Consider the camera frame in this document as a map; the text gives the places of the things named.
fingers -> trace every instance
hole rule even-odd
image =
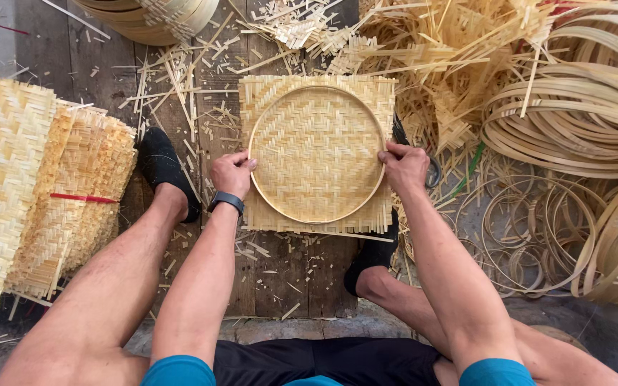
[[[378,159],[386,165],[388,164],[388,162],[397,162],[397,157],[395,157],[390,152],[378,152]]]
[[[396,144],[395,142],[386,142],[385,147],[388,148],[388,151],[395,154],[398,157],[404,157],[407,153],[412,151],[414,148],[407,145]]]
[[[248,159],[240,165],[241,168],[247,168],[250,172],[253,172],[254,169],[257,168],[257,160],[256,158]]]
[[[237,153],[228,154],[225,157],[228,158],[228,160],[230,162],[238,164],[240,162],[245,161],[245,159],[247,159],[247,157],[249,157],[249,150],[244,149],[244,150],[239,151]]]

scissors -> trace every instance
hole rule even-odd
[[[404,132],[404,127],[402,126],[402,121],[399,120],[397,113],[393,115],[393,134],[395,135],[395,139],[401,145],[409,145],[409,141],[407,139],[407,134]],[[442,177],[442,170],[440,169],[440,163],[432,157],[428,156],[431,160],[431,164],[428,166],[428,172],[426,173],[426,182],[425,187],[428,189],[433,189],[440,183],[440,178]]]

smartwatch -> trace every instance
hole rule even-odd
[[[211,204],[209,204],[209,207],[207,208],[207,211],[209,213],[212,213],[214,211],[214,208],[220,202],[228,203],[234,206],[237,209],[237,211],[240,213],[238,217],[240,217],[242,213],[245,211],[245,204],[243,204],[242,200],[240,200],[235,194],[230,194],[230,193],[221,192],[221,191],[216,192],[216,194],[214,195],[214,199],[211,200]]]

black shorts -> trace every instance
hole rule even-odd
[[[409,338],[278,339],[244,346],[216,345],[216,384],[285,385],[327,376],[342,385],[435,385],[441,354]]]

black shoe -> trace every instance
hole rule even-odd
[[[137,166],[142,171],[142,175],[152,191],[157,188],[157,185],[164,182],[182,190],[187,197],[187,218],[183,222],[192,223],[196,221],[199,218],[202,204],[190,187],[190,183],[178,162],[176,150],[166,133],[158,127],[147,128],[138,151]]]
[[[392,258],[393,253],[397,250],[399,240],[399,221],[397,211],[394,208],[392,210],[392,216],[393,224],[388,225],[387,233],[368,234],[369,236],[389,238],[393,242],[366,240],[364,242],[364,247],[349,266],[347,272],[345,272],[345,277],[343,279],[345,289],[354,296],[357,296],[356,281],[359,278],[361,271],[364,271],[366,268],[377,267],[379,265],[390,268],[390,258]]]

